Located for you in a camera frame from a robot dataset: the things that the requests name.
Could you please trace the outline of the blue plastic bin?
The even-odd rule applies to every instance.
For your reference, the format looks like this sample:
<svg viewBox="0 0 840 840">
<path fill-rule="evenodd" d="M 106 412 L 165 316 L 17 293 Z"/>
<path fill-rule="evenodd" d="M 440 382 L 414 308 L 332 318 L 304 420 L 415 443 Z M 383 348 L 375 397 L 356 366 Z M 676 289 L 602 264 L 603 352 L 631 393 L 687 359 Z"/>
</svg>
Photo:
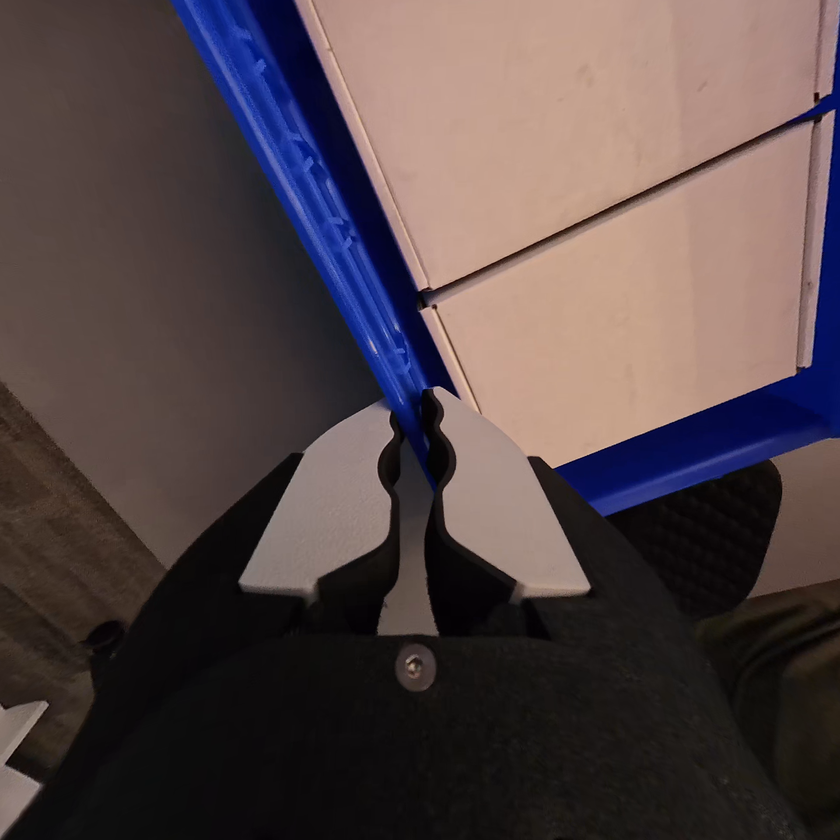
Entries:
<svg viewBox="0 0 840 840">
<path fill-rule="evenodd" d="M 423 385 L 452 385 L 293 2 L 173 2 L 415 450 Z M 600 513 L 838 437 L 838 147 L 812 366 L 559 467 Z"/>
</svg>

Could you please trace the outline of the black textured pad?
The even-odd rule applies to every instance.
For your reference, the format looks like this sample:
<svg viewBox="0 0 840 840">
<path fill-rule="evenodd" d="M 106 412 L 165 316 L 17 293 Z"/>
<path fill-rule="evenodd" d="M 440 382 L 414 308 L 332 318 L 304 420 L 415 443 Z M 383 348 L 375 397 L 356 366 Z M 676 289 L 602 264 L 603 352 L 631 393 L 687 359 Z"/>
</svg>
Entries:
<svg viewBox="0 0 840 840">
<path fill-rule="evenodd" d="M 607 520 L 653 568 L 691 621 L 727 613 L 759 579 L 781 510 L 767 459 L 613 513 Z"/>
</svg>

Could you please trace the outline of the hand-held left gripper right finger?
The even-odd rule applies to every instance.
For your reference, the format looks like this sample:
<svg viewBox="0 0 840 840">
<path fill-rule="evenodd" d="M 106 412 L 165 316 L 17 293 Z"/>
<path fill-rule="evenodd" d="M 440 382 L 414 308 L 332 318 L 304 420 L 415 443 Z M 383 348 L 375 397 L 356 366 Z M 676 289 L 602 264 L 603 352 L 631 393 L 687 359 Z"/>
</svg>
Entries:
<svg viewBox="0 0 840 840">
<path fill-rule="evenodd" d="M 423 393 L 422 421 L 435 483 L 424 558 L 438 633 L 468 636 L 500 608 L 588 595 L 522 449 L 443 387 Z"/>
</svg>

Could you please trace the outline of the white cardboard mailer box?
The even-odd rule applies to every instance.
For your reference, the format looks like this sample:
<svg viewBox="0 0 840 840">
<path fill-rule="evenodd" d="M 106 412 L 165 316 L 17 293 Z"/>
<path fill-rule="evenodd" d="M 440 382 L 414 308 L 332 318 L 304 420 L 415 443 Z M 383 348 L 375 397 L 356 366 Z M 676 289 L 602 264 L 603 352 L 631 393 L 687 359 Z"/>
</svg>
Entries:
<svg viewBox="0 0 840 840">
<path fill-rule="evenodd" d="M 296 7 L 421 291 L 755 140 L 833 86 L 838 2 Z"/>
<path fill-rule="evenodd" d="M 561 466 L 812 363 L 835 114 L 423 295 L 456 393 Z"/>
</svg>

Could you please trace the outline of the white panel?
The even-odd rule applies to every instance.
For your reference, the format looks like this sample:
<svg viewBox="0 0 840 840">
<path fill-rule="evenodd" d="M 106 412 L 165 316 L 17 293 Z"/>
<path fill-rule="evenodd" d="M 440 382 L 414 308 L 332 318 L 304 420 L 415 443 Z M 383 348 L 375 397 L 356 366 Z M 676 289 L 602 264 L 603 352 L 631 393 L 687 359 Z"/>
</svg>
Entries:
<svg viewBox="0 0 840 840">
<path fill-rule="evenodd" d="M 48 707 L 44 700 L 1 707 L 1 837 L 40 791 L 39 782 L 12 768 L 8 761 Z"/>
</svg>

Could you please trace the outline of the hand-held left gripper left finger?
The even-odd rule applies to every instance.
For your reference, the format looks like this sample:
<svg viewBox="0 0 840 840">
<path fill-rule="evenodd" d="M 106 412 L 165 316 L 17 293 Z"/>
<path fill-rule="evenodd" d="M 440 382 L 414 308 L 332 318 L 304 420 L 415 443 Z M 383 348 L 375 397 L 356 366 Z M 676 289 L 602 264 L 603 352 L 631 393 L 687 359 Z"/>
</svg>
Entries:
<svg viewBox="0 0 840 840">
<path fill-rule="evenodd" d="M 379 617 L 400 566 L 403 433 L 379 401 L 303 453 L 239 588 L 297 597 L 324 617 Z"/>
</svg>

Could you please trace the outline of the person's olive trousers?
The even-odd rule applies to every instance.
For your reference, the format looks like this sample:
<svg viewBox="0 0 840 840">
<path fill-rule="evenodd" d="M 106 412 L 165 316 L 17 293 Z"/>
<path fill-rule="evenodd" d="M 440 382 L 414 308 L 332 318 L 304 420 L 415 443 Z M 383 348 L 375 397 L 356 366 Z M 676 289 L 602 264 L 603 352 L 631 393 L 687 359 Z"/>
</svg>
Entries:
<svg viewBox="0 0 840 840">
<path fill-rule="evenodd" d="M 814 838 L 839 838 L 839 581 L 696 625 L 750 748 Z"/>
</svg>

